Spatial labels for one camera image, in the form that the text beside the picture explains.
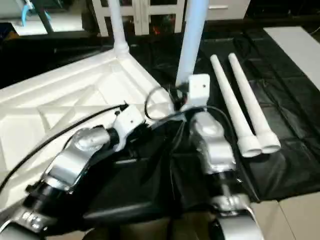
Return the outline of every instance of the black wire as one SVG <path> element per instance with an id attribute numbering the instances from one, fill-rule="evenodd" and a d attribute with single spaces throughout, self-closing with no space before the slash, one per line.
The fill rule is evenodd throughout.
<path id="1" fill-rule="evenodd" d="M 121 107 L 126 107 L 126 104 L 122 104 L 122 105 L 116 105 L 113 107 L 109 107 L 106 109 L 103 109 L 101 111 L 98 111 L 90 116 L 87 116 L 86 118 L 72 124 L 71 126 L 65 128 L 64 130 L 62 130 L 61 132 L 58 132 L 57 134 L 53 135 L 52 137 L 48 138 L 45 142 L 43 142 L 41 145 L 37 146 L 34 150 L 32 150 L 27 156 L 25 156 L 9 173 L 8 175 L 5 177 L 5 179 L 2 181 L 1 185 L 0 185 L 0 195 L 2 193 L 2 191 L 4 190 L 5 186 L 7 185 L 7 183 L 9 182 L 10 178 L 16 173 L 16 171 L 19 170 L 19 168 L 22 167 L 22 165 L 24 165 L 29 159 L 31 159 L 35 154 L 37 154 L 41 149 L 43 149 L 45 146 L 47 146 L 49 143 L 51 143 L 53 140 L 55 140 L 56 138 L 60 137 L 61 135 L 65 134 L 66 132 L 74 129 L 75 127 L 83 124 L 84 122 L 100 115 L 103 113 L 106 113 L 108 111 L 111 111 L 113 109 L 117 109 L 117 108 L 121 108 Z"/>
<path id="2" fill-rule="evenodd" d="M 67 140 L 67 141 L 65 142 L 65 144 L 63 145 L 62 150 L 65 150 L 65 149 L 67 148 L 67 146 L 68 146 L 68 144 L 70 143 L 72 137 L 73 137 L 73 135 L 71 135 L 71 136 L 68 138 L 68 140 Z"/>
<path id="3" fill-rule="evenodd" d="M 144 101 L 144 114 L 145 116 L 150 119 L 150 120 L 160 120 L 161 118 L 153 118 L 149 115 L 148 113 L 148 102 L 150 101 L 150 98 L 152 97 L 152 95 L 158 91 L 159 89 L 162 89 L 163 87 L 162 86 L 157 86 L 155 87 L 154 89 L 151 90 L 151 92 L 149 92 L 148 96 L 146 97 L 145 101 Z"/>

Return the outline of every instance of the white pipe fitting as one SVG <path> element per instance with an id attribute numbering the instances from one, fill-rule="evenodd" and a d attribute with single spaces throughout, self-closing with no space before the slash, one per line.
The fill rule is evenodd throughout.
<path id="1" fill-rule="evenodd" d="M 241 155 L 245 158 L 252 158 L 261 154 L 261 147 L 257 137 L 252 133 L 249 124 L 242 112 L 236 96 L 229 84 L 226 74 L 216 55 L 210 57 L 224 102 L 231 117 Z"/>
<path id="2" fill-rule="evenodd" d="M 108 0 L 110 7 L 110 18 L 114 37 L 114 50 L 117 55 L 128 53 L 129 46 L 125 38 L 124 24 L 120 11 L 119 0 Z"/>
<path id="3" fill-rule="evenodd" d="M 267 119 L 252 91 L 247 77 L 234 53 L 229 55 L 229 61 L 239 86 L 243 101 L 249 113 L 256 137 L 260 143 L 262 153 L 271 154 L 281 149 L 277 135 L 271 130 Z"/>
<path id="4" fill-rule="evenodd" d="M 188 77 L 194 73 L 208 7 L 209 0 L 189 0 L 176 86 L 188 82 Z"/>

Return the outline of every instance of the black tarp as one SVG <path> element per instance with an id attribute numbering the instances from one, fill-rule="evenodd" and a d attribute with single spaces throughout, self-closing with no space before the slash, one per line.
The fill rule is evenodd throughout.
<path id="1" fill-rule="evenodd" d="M 18 66 L 21 71 L 11 72 L 11 78 L 2 81 L 1 86 L 8 86 L 110 49 L 111 42 L 107 41 L 106 44 L 96 39 L 81 41 L 18 39 L 7 42 L 2 47 L 1 72 L 5 74 L 8 71 L 4 76 L 10 76 L 9 71 L 12 68 L 9 66 Z M 174 84 L 181 51 L 181 34 L 136 37 L 129 39 L 128 43 L 130 53 L 160 84 L 163 86 Z M 17 51 L 22 56 L 32 54 L 34 61 L 19 60 L 15 55 Z M 251 124 L 250 119 L 228 61 L 229 53 L 237 55 L 269 125 L 282 145 L 279 152 L 239 160 L 240 175 L 252 201 L 281 200 L 320 190 L 320 93 L 318 89 L 263 30 L 204 33 L 194 73 L 210 75 L 209 105 L 228 112 L 209 59 L 212 54 L 216 54 L 249 124 Z M 225 126 L 219 115 L 214 116 Z M 172 132 L 176 131 L 177 123 L 170 125 L 169 128 Z M 133 157 L 130 156 L 132 152 L 139 151 L 139 157 L 146 159 L 152 157 L 160 140 L 164 141 L 168 132 L 170 130 L 155 134 L 146 146 L 141 147 L 141 150 L 133 150 L 130 154 L 126 152 L 121 157 Z M 228 140 L 230 140 L 229 133 L 230 130 L 226 129 Z M 141 161 L 130 167 L 127 165 L 117 167 L 115 172 L 109 171 L 113 168 L 108 167 L 104 172 L 101 170 L 104 168 L 99 167 L 95 174 L 109 175 L 110 178 L 107 177 L 106 180 L 100 177 L 100 185 L 96 185 L 100 190 L 92 192 L 92 199 L 83 201 L 86 206 L 82 207 L 87 208 L 84 218 L 88 222 L 93 220 L 94 224 L 103 220 L 110 224 L 110 221 L 123 223 L 148 219 L 148 217 L 143 218 L 140 213 L 156 218 L 175 212 L 174 210 L 181 206 L 171 205 L 173 194 L 171 181 L 168 181 L 171 175 L 169 171 L 173 171 L 183 208 L 193 208 L 205 203 L 207 193 L 202 186 L 199 162 L 196 159 L 195 151 L 190 149 L 188 139 L 184 138 L 181 147 L 174 155 L 171 169 L 165 157 L 154 166 Z M 145 169 L 150 170 L 150 164 L 153 174 L 150 174 L 146 178 L 147 181 L 142 184 L 140 175 Z"/>

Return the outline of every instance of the black cable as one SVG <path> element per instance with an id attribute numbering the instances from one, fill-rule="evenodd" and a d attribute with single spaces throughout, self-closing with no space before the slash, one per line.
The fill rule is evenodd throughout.
<path id="1" fill-rule="evenodd" d="M 46 12 L 43 8 L 43 4 L 41 0 L 33 0 L 32 1 L 35 11 L 38 13 L 40 20 L 48 34 L 52 34 L 54 32 L 48 17 L 46 16 Z"/>
<path id="2" fill-rule="evenodd" d="M 145 116 L 150 119 L 150 120 L 160 120 L 161 118 L 153 118 L 149 115 L 148 113 L 148 102 L 150 101 L 150 98 L 152 97 L 152 95 L 158 91 L 159 89 L 162 89 L 163 87 L 162 86 L 157 86 L 155 87 L 154 89 L 151 90 L 151 92 L 149 92 L 148 96 L 146 97 L 145 101 L 144 101 L 144 114 Z"/>
<path id="3" fill-rule="evenodd" d="M 62 150 L 65 150 L 65 149 L 67 148 L 67 146 L 68 146 L 68 144 L 70 143 L 72 137 L 73 137 L 73 135 L 71 135 L 71 136 L 68 138 L 68 140 L 67 140 L 67 141 L 65 142 L 65 144 L 63 145 Z"/>
<path id="4" fill-rule="evenodd" d="M 5 186 L 7 185 L 7 183 L 9 182 L 10 178 L 16 173 L 16 171 L 19 170 L 19 168 L 21 168 L 21 166 L 23 164 L 25 164 L 30 158 L 32 158 L 37 152 L 39 152 L 41 149 L 43 149 L 45 146 L 47 146 L 49 143 L 51 143 L 53 140 L 55 140 L 56 138 L 60 137 L 61 135 L 65 134 L 66 132 L 74 129 L 75 127 L 85 123 L 86 121 L 100 115 L 103 113 L 106 113 L 108 111 L 111 111 L 113 109 L 118 109 L 118 108 L 125 108 L 127 107 L 127 104 L 122 104 L 122 105 L 116 105 L 113 107 L 109 107 L 106 109 L 103 109 L 101 111 L 98 111 L 90 116 L 87 116 L 86 118 L 72 124 L 71 126 L 65 128 L 64 130 L 58 132 L 57 134 L 53 135 L 52 137 L 48 138 L 45 142 L 43 142 L 41 145 L 37 146 L 34 150 L 32 150 L 27 156 L 25 156 L 9 173 L 8 175 L 5 177 L 5 179 L 2 181 L 1 185 L 0 185 L 0 195 L 2 193 L 2 191 L 4 190 Z"/>

